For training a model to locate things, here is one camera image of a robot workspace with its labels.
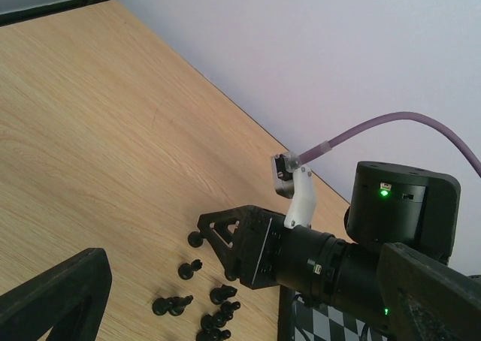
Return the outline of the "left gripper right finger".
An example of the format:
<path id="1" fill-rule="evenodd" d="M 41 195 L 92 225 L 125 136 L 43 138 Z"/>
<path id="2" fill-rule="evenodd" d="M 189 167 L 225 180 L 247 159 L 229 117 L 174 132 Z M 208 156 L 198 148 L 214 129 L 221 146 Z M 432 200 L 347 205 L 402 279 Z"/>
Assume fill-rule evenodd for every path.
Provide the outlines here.
<path id="1" fill-rule="evenodd" d="M 396 340 L 479 340 L 480 281 L 402 243 L 383 245 L 379 285 Z"/>

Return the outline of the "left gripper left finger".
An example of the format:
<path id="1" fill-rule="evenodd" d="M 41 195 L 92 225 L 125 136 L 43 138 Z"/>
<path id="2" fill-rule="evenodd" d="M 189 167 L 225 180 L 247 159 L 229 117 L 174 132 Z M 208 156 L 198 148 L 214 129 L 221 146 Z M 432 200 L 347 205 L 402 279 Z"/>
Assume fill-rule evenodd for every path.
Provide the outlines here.
<path id="1" fill-rule="evenodd" d="M 111 285 L 106 251 L 85 249 L 1 296 L 1 339 L 94 340 Z"/>

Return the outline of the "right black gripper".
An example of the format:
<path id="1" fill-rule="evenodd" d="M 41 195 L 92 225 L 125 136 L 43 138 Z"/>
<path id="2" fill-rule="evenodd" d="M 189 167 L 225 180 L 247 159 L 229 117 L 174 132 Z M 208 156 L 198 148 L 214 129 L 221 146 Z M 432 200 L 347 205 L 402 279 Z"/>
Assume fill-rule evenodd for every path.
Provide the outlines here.
<path id="1" fill-rule="evenodd" d="M 274 275 L 285 215 L 246 205 L 199 216 L 198 230 L 207 240 L 229 280 L 250 289 L 277 285 Z"/>

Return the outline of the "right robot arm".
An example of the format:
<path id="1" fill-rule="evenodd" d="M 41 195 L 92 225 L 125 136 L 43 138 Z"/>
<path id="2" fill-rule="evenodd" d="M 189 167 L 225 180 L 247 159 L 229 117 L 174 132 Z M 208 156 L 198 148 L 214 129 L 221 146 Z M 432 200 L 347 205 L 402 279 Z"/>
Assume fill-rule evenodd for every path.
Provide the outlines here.
<path id="1" fill-rule="evenodd" d="M 396 340 L 478 340 L 480 283 L 448 265 L 461 186 L 420 168 L 361 161 L 344 216 L 348 239 L 252 205 L 205 213 L 190 246 L 208 242 L 230 280 L 283 286 Z"/>

